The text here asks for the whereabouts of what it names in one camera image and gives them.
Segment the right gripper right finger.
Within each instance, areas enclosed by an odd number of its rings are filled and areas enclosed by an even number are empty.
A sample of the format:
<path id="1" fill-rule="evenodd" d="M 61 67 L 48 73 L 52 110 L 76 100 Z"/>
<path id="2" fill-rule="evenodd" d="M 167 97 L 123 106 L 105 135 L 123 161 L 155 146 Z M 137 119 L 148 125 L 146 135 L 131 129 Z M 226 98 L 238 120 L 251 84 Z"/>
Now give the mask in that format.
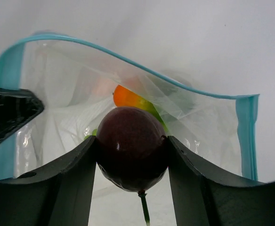
<path id="1" fill-rule="evenodd" d="M 275 226 L 275 181 L 226 171 L 168 140 L 169 177 L 179 226 Z"/>

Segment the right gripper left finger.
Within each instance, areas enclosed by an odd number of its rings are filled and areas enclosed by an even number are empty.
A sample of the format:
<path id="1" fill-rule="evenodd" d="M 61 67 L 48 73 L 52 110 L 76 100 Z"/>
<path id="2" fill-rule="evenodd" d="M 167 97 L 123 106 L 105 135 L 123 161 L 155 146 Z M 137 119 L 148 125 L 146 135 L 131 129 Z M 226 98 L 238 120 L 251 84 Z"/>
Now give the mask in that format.
<path id="1" fill-rule="evenodd" d="M 86 226 L 94 185 L 95 137 L 16 179 L 0 180 L 0 226 Z"/>

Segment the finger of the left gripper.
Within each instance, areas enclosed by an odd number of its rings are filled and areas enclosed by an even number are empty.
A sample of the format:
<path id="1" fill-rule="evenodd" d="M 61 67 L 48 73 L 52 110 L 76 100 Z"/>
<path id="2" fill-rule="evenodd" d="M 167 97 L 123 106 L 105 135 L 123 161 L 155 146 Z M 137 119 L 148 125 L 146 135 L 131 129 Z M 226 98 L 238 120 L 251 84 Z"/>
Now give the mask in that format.
<path id="1" fill-rule="evenodd" d="M 30 90 L 0 88 L 0 144 L 43 110 L 43 102 Z"/>

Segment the clear zip top bag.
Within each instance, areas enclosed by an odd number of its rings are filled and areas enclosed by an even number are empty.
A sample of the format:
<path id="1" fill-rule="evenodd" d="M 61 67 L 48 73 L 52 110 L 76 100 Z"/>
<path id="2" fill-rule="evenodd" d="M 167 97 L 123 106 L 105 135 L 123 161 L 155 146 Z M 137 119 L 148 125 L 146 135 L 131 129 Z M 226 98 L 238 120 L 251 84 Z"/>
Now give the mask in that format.
<path id="1" fill-rule="evenodd" d="M 258 179 L 258 95 L 196 90 L 67 35 L 0 54 L 0 226 L 216 225 L 209 177 Z"/>

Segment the dark purple fake plum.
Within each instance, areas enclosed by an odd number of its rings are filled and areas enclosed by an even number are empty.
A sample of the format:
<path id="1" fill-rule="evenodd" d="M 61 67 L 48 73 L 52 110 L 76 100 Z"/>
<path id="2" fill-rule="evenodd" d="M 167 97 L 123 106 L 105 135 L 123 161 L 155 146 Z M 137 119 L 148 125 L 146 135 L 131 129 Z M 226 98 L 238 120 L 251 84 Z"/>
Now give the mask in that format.
<path id="1" fill-rule="evenodd" d="M 97 163 L 104 177 L 138 194 L 150 225 L 146 191 L 162 179 L 169 164 L 164 127 L 145 110 L 116 107 L 100 122 L 96 138 Z"/>

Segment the green orange fake mango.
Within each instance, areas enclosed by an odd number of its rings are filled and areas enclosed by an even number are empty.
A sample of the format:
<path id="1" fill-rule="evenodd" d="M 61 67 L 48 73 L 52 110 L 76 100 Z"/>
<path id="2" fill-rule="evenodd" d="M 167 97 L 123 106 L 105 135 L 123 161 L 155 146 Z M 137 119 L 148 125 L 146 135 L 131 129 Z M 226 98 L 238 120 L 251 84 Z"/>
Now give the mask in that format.
<path id="1" fill-rule="evenodd" d="M 151 113 L 163 125 L 165 131 L 168 132 L 166 125 L 164 124 L 154 105 L 143 97 L 130 91 L 129 89 L 118 85 L 113 92 L 113 101 L 117 107 L 136 107 Z"/>

